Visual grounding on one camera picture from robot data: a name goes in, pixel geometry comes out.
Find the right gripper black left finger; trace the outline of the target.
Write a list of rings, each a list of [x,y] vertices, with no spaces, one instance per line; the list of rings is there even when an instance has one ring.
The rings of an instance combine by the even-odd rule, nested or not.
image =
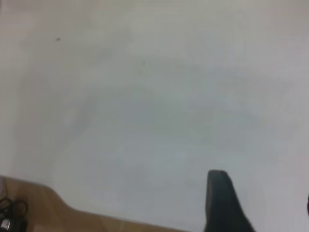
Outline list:
[[[207,176],[206,232],[253,232],[228,173],[210,170]]]

